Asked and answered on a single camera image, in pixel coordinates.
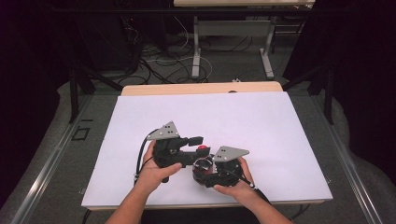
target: gray carpet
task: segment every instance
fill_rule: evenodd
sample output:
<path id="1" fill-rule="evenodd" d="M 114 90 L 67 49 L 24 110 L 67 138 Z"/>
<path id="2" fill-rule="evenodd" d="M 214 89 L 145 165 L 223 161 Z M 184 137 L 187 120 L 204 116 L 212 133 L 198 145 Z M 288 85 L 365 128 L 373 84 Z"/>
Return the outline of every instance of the gray carpet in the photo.
<path id="1" fill-rule="evenodd" d="M 236 46 L 244 37 L 216 37 L 206 41 L 206 48 L 230 49 Z M 276 80 L 281 84 L 286 80 L 282 78 L 283 70 L 287 64 L 296 38 L 293 36 L 279 36 L 276 39 L 276 53 L 270 55 L 270 60 L 276 74 Z M 240 49 L 248 45 L 244 42 Z M 241 52 L 209 52 L 204 51 L 202 56 L 207 58 L 212 66 L 210 82 L 229 82 L 238 77 L 242 81 L 267 80 L 263 75 L 262 62 L 259 57 L 258 47 L 262 39 L 253 38 L 251 46 Z M 179 54 L 187 50 L 175 47 L 172 49 Z M 147 60 L 155 59 L 157 56 L 147 57 Z M 169 79 L 177 81 L 185 77 L 186 72 L 181 64 L 172 66 L 161 66 L 156 63 L 152 68 L 164 77 L 177 71 Z M 208 63 L 203 62 L 206 71 L 210 71 Z M 147 77 L 148 72 L 144 68 L 135 75 Z M 141 82 L 139 78 L 128 78 L 121 82 L 122 85 L 136 84 Z M 161 83 L 158 79 L 151 77 L 150 84 Z M 86 188 L 92 174 L 92 169 L 106 133 L 106 126 L 111 117 L 117 92 L 112 91 L 101 82 L 94 82 L 97 92 L 89 97 L 91 100 L 87 110 L 78 119 L 76 127 L 79 132 L 74 132 L 74 140 L 67 142 L 66 150 L 58 167 L 47 185 L 40 200 L 35 205 L 35 210 L 30 216 L 28 223 L 80 223 L 85 209 L 80 206 L 83 194 L 81 189 Z M 295 106 L 297 114 L 303 124 L 308 140 L 317 156 L 323 174 L 331 180 L 329 184 L 334 200 L 311 205 L 309 209 L 299 216 L 296 223 L 367 223 L 367 219 L 361 211 L 361 206 L 356 198 L 353 188 L 340 165 L 333 140 L 330 138 L 326 123 L 323 122 L 320 111 L 315 106 L 314 97 L 306 93 L 306 84 L 302 83 L 290 90 L 290 98 Z M 70 116 L 70 105 L 68 98 L 68 85 L 59 89 L 62 101 L 57 115 L 52 122 L 47 135 L 32 160 L 25 176 L 16 187 L 7 203 L 0 212 L 0 222 L 10 223 L 14 218 L 29 189 L 32 187 L 37 175 L 44 166 L 52 150 L 57 147 L 63 137 Z M 348 144 L 347 121 L 343 115 L 342 107 L 336 102 L 333 106 L 335 129 L 342 141 Z M 378 209 L 383 223 L 396 223 L 393 211 L 396 211 L 396 190 L 385 175 L 373 165 L 353 157 L 354 162 L 361 175 L 361 179 L 372 196 L 375 207 Z M 299 209 L 294 206 L 277 206 L 283 214 L 290 217 Z M 111 212 L 93 212 L 87 223 L 104 223 Z"/>

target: gray mat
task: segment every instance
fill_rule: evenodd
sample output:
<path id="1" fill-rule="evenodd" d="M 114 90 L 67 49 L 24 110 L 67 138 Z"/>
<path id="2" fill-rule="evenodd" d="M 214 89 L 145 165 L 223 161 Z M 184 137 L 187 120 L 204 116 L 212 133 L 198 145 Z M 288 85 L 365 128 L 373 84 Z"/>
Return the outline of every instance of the gray mat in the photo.
<path id="1" fill-rule="evenodd" d="M 323 174 L 332 181 L 329 186 L 334 197 L 329 202 L 311 205 L 295 222 L 367 223 L 338 161 L 334 143 L 311 97 L 291 96 L 290 98 Z M 29 223 L 62 224 L 82 221 L 86 209 L 80 206 L 83 195 L 79 192 L 88 186 L 116 99 L 116 96 L 109 95 L 92 97 L 90 106 L 78 122 L 81 130 L 89 129 L 88 135 L 85 140 L 70 141 Z M 75 139 L 83 138 L 84 132 L 78 132 Z M 298 205 L 282 205 L 276 208 L 288 217 L 299 209 Z M 87 223 L 104 223 L 110 215 L 111 212 L 92 212 Z"/>

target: silver metal bracket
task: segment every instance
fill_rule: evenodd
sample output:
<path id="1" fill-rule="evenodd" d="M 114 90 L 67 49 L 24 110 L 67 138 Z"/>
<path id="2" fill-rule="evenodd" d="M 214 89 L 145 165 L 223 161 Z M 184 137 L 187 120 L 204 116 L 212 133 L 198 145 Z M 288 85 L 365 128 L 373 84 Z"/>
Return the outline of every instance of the silver metal bracket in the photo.
<path id="1" fill-rule="evenodd" d="M 248 150 L 236 148 L 236 147 L 220 147 L 215 157 L 214 162 L 226 162 L 234 160 L 238 157 L 245 156 L 249 153 Z"/>
<path id="2" fill-rule="evenodd" d="M 155 131 L 147 137 L 148 140 L 162 140 L 168 138 L 179 137 L 176 125 L 173 121 L 169 121 L 163 125 L 159 130 Z"/>

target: table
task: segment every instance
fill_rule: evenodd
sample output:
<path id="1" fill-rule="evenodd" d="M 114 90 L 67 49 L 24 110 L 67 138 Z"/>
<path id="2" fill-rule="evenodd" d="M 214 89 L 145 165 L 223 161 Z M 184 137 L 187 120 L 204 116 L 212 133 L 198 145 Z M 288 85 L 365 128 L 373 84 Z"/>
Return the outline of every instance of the table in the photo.
<path id="1" fill-rule="evenodd" d="M 237 82 L 125 87 L 81 205 L 117 208 L 133 187 L 143 139 L 170 120 L 181 137 L 201 135 L 213 154 L 220 146 L 249 150 L 255 183 L 273 204 L 332 199 L 288 94 L 277 82 Z M 240 205 L 198 185 L 188 166 L 161 184 L 146 208 L 224 206 Z"/>
<path id="2" fill-rule="evenodd" d="M 313 5 L 315 0 L 175 0 L 176 7 L 282 7 Z M 268 79 L 274 79 L 268 51 L 276 26 L 276 17 L 269 21 L 199 21 L 194 17 L 194 59 L 191 77 L 197 78 L 200 69 L 200 35 L 255 35 L 266 36 L 264 48 L 260 49 L 262 64 Z"/>

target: person's right hand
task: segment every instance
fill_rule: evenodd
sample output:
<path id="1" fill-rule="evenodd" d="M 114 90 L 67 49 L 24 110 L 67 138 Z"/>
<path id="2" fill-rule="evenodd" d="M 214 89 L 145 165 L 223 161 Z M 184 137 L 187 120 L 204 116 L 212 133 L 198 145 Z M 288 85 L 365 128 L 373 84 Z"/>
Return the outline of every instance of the person's right hand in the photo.
<path id="1" fill-rule="evenodd" d="M 244 172 L 245 178 L 251 182 L 253 182 L 253 177 L 248 169 L 248 163 L 242 157 L 238 158 L 239 162 L 241 163 L 242 170 Z M 237 202 L 244 205 L 246 208 L 249 208 L 254 204 L 255 201 L 261 200 L 260 196 L 254 191 L 247 183 L 240 180 L 235 186 L 233 187 L 224 187 L 221 185 L 215 185 L 213 187 L 216 191 L 233 196 Z"/>

